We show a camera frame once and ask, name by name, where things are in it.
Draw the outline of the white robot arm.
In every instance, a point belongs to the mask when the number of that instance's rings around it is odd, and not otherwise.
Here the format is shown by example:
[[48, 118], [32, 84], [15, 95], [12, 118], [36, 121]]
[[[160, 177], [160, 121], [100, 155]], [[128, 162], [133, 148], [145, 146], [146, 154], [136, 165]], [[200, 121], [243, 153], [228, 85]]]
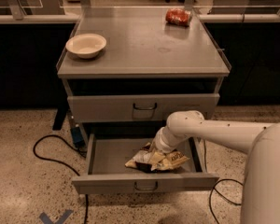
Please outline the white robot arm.
[[198, 137], [247, 155], [241, 224], [280, 224], [280, 122], [209, 120], [199, 111], [171, 114], [154, 138], [169, 153]]

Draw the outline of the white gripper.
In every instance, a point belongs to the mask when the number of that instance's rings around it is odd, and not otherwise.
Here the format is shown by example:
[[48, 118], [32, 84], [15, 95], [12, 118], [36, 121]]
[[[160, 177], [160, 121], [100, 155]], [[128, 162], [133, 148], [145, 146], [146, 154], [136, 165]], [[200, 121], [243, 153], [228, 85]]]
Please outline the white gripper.
[[163, 153], [170, 153], [186, 139], [184, 134], [174, 134], [165, 126], [160, 128], [154, 138], [155, 148]]

